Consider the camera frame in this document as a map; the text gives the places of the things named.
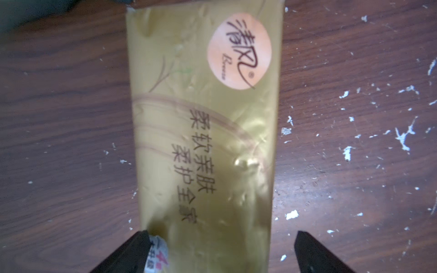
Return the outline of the gold tissue pack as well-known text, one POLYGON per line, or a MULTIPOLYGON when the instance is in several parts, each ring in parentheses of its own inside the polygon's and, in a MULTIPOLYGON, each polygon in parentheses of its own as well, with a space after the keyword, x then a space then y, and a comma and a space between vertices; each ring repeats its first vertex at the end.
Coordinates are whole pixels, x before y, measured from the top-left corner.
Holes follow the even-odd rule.
POLYGON ((144 272, 267 272, 283 9, 127 9, 144 272))

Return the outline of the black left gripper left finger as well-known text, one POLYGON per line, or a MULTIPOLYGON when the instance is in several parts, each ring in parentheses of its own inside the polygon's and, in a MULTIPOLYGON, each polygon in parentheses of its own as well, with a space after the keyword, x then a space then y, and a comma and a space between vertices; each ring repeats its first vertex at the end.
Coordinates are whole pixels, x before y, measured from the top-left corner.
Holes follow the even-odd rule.
POLYGON ((151 248, 149 233, 138 231, 91 273, 143 273, 151 248))

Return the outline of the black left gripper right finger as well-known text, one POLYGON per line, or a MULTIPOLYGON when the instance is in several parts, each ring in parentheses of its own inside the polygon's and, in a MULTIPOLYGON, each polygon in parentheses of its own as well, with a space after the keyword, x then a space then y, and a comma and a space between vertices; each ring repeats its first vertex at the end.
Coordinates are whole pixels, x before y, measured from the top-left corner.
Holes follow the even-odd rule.
POLYGON ((301 273, 355 273, 308 232, 298 231, 294 250, 301 273))

